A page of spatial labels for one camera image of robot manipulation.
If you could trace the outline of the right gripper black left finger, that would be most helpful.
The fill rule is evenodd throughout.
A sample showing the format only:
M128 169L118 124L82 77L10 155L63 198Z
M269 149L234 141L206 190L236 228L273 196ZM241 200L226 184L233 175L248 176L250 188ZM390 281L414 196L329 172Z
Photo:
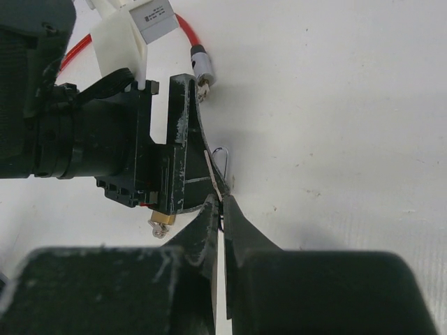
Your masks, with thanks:
M219 203L159 247L37 248L1 293L2 334L214 334Z

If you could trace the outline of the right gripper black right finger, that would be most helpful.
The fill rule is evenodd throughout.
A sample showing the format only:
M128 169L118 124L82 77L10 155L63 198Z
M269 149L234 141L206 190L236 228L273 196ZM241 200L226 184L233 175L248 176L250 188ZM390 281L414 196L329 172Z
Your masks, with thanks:
M234 334L435 334L408 264L383 251L284 250L222 202Z

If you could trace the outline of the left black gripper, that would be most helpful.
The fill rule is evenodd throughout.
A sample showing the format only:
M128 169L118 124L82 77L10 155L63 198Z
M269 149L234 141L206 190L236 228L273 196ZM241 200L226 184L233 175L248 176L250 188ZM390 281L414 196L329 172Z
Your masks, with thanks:
M161 195L157 144L150 137L152 97L159 83L127 88L73 85L38 117L31 173L40 178L93 177L107 198L127 207L156 207ZM208 195L230 194L218 170L200 116L192 75L170 78L166 210L195 210Z

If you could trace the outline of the small brass padlock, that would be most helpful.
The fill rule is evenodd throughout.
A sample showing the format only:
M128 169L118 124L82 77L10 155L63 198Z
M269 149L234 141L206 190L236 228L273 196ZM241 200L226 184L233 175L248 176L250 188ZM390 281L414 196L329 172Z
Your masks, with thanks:
M229 150L223 146L217 147L212 152L212 157L214 159L214 162L218 165L218 170L223 175L223 179L225 181L227 181L229 158L230 158ZM155 223L162 223L170 229L170 226L173 225L175 222L175 218L176 218L176 215L174 215L174 214L167 215L167 214L162 214L161 212L157 212L157 211L153 210L152 215L151 215L150 219L148 220L148 223L150 221L155 222Z

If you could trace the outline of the silver keys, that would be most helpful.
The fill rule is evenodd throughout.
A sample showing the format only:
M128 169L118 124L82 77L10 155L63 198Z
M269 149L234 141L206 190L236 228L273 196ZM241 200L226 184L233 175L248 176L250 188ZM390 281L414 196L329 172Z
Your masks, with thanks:
M162 223L155 223L150 221L149 224L152 226L152 234L158 239L163 239L169 232L169 228Z

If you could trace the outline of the silver key pair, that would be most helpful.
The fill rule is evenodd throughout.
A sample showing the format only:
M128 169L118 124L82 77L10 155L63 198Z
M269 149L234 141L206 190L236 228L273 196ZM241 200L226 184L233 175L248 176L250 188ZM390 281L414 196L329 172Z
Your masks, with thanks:
M210 86L208 82L198 84L198 101L202 103L210 94Z

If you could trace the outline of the red cable lock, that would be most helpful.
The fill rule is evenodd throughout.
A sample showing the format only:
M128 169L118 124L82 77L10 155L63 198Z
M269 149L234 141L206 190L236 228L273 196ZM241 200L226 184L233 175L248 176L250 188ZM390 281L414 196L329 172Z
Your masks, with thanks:
M210 56L191 25L179 14L175 15L179 27L183 30L191 44L191 67L196 79L198 80L198 85L203 87L207 84L208 87L211 87L216 82L216 75ZM72 60L74 60L74 58L76 58L77 55L83 51L83 49L91 44L91 42L91 35L87 34L74 47L72 47L64 57L59 72L61 73L67 65L69 65L70 62L72 62Z

